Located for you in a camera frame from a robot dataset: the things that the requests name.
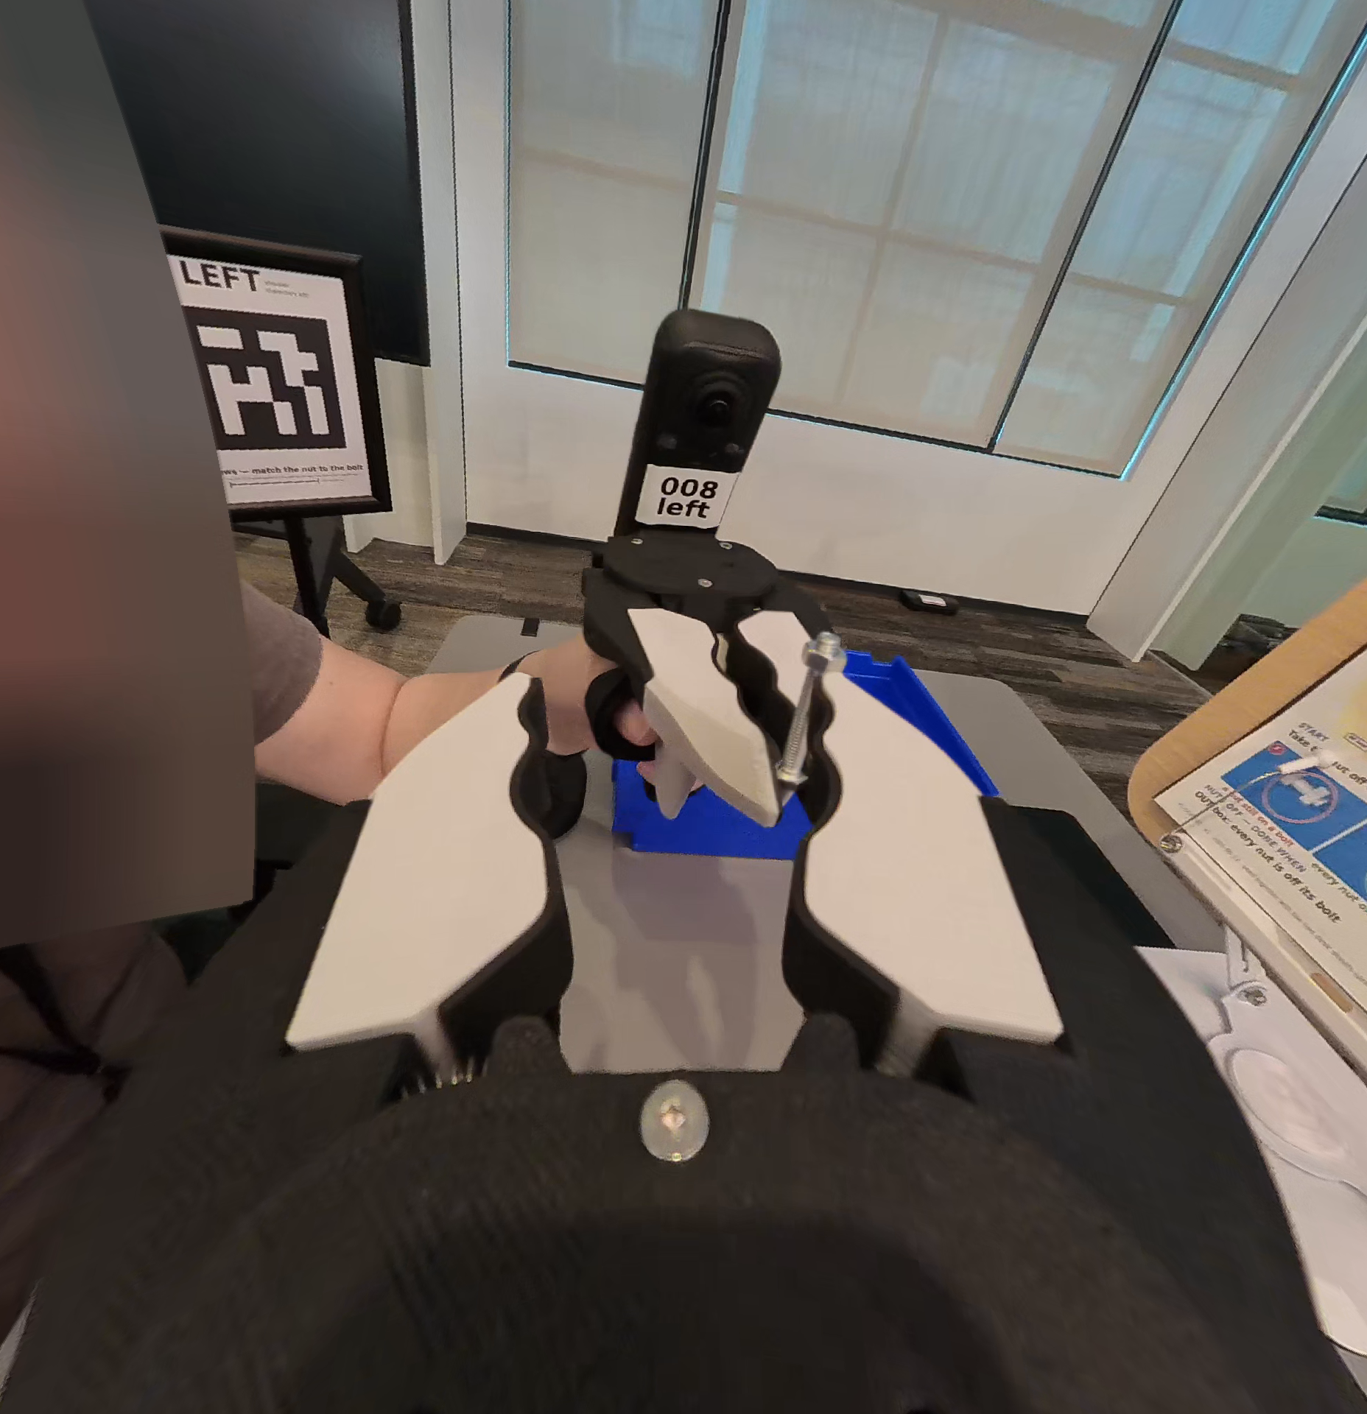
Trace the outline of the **black wall board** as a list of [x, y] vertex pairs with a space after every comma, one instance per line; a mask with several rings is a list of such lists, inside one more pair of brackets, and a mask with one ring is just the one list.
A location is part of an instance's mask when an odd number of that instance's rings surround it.
[[409, 2], [88, 2], [158, 222], [362, 258], [375, 355], [430, 362]]

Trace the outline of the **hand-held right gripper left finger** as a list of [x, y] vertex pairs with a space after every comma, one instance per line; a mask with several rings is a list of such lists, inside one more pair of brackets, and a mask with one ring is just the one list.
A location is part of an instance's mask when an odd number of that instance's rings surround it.
[[547, 827], [544, 687], [505, 676], [370, 800], [287, 1049], [406, 1039], [481, 1076], [503, 1026], [560, 1024], [573, 944]]

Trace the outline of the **blue plastic bin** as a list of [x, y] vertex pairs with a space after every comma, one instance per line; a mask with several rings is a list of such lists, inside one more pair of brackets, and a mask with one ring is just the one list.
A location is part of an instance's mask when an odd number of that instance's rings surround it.
[[[883, 663], [870, 653], [850, 652], [845, 678], [938, 746], [982, 796], [1000, 796], [990, 774], [905, 660]], [[710, 788], [700, 788], [669, 819], [634, 762], [616, 762], [613, 783], [614, 839], [635, 853], [793, 862], [811, 831], [798, 801], [785, 808], [777, 826], [765, 827]]]

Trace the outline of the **black rolling sign stand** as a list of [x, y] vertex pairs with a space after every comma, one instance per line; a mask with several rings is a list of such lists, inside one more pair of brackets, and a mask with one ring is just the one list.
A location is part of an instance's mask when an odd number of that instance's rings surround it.
[[367, 627], [383, 634], [399, 629], [403, 604], [352, 557], [339, 517], [233, 513], [232, 523], [238, 534], [285, 543], [298, 593], [297, 611], [323, 639], [333, 637], [328, 608], [336, 585], [364, 603]]

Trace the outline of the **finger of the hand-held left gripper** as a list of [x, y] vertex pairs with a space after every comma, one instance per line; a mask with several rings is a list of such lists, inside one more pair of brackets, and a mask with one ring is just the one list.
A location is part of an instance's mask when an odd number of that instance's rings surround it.
[[767, 739], [715, 663], [713, 630], [665, 609], [630, 609], [627, 617], [650, 670], [642, 707], [658, 735], [653, 787], [663, 816], [679, 818], [694, 790], [707, 787], [752, 822], [778, 824]]
[[[739, 691], [746, 717], [764, 735], [764, 751], [774, 766], [775, 780], [778, 757], [805, 676], [803, 652], [808, 640], [821, 632], [809, 632], [793, 613], [761, 611], [741, 621], [726, 640], [728, 679]], [[826, 679], [816, 692], [813, 707], [806, 770], [811, 757], [814, 717], [822, 705]], [[778, 785], [777, 792], [782, 800], [798, 795], [785, 792]]]

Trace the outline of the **thin long bolt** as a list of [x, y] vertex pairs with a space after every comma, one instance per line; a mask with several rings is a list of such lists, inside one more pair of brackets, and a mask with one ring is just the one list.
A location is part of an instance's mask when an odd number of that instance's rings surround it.
[[[806, 647], [816, 642], [821, 642], [822, 645], [831, 642], [844, 650], [840, 637], [834, 630], [822, 630], [814, 639], [808, 640]], [[788, 733], [785, 736], [785, 744], [777, 764], [777, 783], [785, 792], [800, 792], [808, 779], [806, 764], [809, 754], [811, 715], [816, 692], [824, 679], [826, 676], [809, 676], [805, 671], [800, 697], [793, 709], [793, 715], [788, 723]]]

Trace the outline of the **framed marker sign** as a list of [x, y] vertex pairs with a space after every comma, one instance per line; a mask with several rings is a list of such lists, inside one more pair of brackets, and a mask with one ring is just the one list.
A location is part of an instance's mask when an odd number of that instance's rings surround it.
[[364, 259], [160, 235], [233, 520], [393, 512]]

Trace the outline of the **person's left forearm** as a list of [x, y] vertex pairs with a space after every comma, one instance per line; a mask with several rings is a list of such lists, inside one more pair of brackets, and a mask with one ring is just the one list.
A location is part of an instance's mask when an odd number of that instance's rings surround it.
[[404, 678], [324, 645], [289, 722], [256, 746], [256, 777], [329, 805], [367, 801], [420, 743], [492, 692], [503, 668]]

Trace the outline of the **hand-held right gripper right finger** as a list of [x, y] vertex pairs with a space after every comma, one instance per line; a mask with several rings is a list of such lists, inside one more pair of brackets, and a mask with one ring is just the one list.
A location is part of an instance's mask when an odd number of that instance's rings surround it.
[[1065, 1026], [984, 796], [941, 749], [827, 678], [818, 822], [793, 873], [783, 977], [842, 1018], [865, 1070], [909, 1076], [943, 1032], [1047, 1047]]

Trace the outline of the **large paned window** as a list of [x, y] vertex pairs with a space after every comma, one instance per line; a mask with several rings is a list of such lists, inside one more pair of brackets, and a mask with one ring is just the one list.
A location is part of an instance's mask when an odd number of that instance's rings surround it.
[[1355, 2], [508, 4], [508, 360], [746, 318], [790, 416], [1125, 479], [1366, 54]]

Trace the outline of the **person's left hand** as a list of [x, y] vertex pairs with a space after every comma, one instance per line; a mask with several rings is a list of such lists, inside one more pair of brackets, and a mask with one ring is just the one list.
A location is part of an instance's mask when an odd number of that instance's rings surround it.
[[580, 634], [516, 665], [516, 674], [543, 683], [554, 756], [575, 757], [599, 748], [586, 696], [591, 684], [613, 670], [614, 665], [595, 653]]

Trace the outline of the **wooden document board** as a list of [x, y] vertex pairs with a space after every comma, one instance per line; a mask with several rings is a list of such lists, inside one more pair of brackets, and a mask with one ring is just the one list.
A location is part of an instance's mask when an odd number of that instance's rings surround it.
[[1176, 831], [1156, 803], [1172, 785], [1304, 699], [1367, 648], [1367, 580], [1205, 702], [1145, 752], [1128, 785], [1140, 835], [1153, 847]]

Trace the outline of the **white stand base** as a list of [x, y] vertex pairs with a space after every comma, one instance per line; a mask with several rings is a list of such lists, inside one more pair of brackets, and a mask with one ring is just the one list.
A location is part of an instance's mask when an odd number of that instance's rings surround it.
[[1259, 1143], [1324, 1332], [1367, 1358], [1367, 1086], [1246, 946], [1138, 953]]

